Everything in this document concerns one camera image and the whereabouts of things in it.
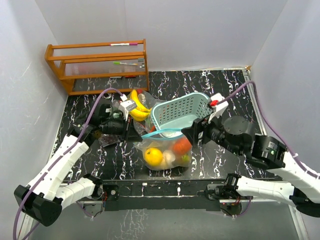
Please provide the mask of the clear zip top bag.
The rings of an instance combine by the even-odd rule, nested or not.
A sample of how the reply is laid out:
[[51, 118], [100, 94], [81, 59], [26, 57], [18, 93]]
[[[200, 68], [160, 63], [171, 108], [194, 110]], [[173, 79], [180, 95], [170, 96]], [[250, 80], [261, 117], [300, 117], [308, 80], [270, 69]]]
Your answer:
[[114, 134], [102, 134], [98, 139], [99, 144], [103, 147], [110, 147], [121, 142], [118, 135]]

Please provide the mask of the clear zip bag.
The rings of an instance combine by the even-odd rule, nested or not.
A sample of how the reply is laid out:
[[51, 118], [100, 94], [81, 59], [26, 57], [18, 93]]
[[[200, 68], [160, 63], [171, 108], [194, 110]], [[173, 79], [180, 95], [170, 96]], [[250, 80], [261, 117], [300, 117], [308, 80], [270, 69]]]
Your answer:
[[[178, 139], [183, 137], [185, 137], [185, 135], [181, 132], [180, 128], [166, 128], [166, 129], [156, 130], [143, 135], [141, 137], [142, 141], [135, 142], [134, 146], [142, 153], [142, 158], [146, 167], [152, 171], [169, 170], [176, 167], [187, 168], [192, 163], [192, 157], [191, 157], [192, 149], [185, 155], [176, 155], [172, 151], [173, 144]], [[173, 167], [167, 166], [164, 160], [164, 157], [160, 165], [158, 166], [148, 165], [144, 159], [144, 152], [149, 148], [157, 148], [160, 151], [162, 151], [162, 154], [164, 151], [172, 151], [175, 154], [175, 161], [174, 161]]]
[[110, 147], [121, 142], [118, 135], [114, 134], [102, 134], [98, 139], [99, 144], [103, 147]]
[[150, 117], [152, 109], [161, 102], [149, 92], [135, 88], [128, 96], [121, 96], [118, 109], [123, 113], [125, 120], [131, 117], [136, 122], [143, 122]]

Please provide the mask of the orange peach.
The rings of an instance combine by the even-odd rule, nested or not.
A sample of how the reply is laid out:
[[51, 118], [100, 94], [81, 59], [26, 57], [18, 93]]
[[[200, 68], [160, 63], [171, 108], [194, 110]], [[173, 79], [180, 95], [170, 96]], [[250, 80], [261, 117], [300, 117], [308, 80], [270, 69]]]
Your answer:
[[172, 146], [172, 151], [179, 156], [187, 154], [192, 149], [192, 145], [186, 137], [178, 139]]

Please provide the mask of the yellow bananas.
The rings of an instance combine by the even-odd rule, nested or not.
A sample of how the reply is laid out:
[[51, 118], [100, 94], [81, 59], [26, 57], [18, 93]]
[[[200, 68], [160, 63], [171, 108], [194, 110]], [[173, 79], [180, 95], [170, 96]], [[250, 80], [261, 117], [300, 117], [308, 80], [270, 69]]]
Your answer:
[[134, 89], [130, 93], [130, 99], [135, 101], [137, 107], [129, 112], [130, 116], [133, 117], [137, 122], [144, 121], [149, 115], [151, 110], [146, 108], [138, 98], [138, 92]]

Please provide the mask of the white mushroom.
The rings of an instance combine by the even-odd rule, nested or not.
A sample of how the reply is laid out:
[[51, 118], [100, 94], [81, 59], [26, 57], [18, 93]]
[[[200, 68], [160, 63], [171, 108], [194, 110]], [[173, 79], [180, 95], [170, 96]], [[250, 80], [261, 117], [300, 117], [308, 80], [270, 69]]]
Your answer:
[[170, 150], [166, 150], [163, 152], [163, 159], [165, 160], [165, 163], [167, 164], [167, 166], [169, 168], [173, 168], [174, 167], [174, 162], [176, 160], [176, 155], [170, 151]]

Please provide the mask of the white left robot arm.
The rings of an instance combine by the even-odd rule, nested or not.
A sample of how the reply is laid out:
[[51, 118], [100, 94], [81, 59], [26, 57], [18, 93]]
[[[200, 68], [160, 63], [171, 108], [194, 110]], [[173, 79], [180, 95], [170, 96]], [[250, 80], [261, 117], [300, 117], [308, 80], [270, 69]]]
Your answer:
[[103, 195], [102, 181], [90, 174], [66, 187], [60, 188], [60, 185], [101, 135], [117, 136], [124, 141], [128, 139], [130, 126], [129, 112], [123, 106], [114, 110], [106, 103], [78, 119], [40, 173], [26, 186], [18, 185], [14, 190], [19, 210], [48, 227], [63, 209], [78, 200], [85, 197], [99, 199]]

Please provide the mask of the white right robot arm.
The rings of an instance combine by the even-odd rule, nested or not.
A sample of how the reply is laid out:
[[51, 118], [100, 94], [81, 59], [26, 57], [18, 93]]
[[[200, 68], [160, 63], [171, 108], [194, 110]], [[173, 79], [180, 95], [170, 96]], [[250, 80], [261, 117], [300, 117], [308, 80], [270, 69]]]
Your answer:
[[270, 199], [293, 206], [305, 215], [320, 216], [319, 174], [293, 157], [276, 138], [257, 134], [252, 123], [243, 117], [233, 116], [225, 121], [218, 117], [197, 118], [181, 132], [193, 146], [213, 141], [236, 156], [244, 156], [247, 164], [282, 179], [263, 181], [229, 173], [223, 185], [206, 189], [208, 197], [236, 201], [247, 197]]

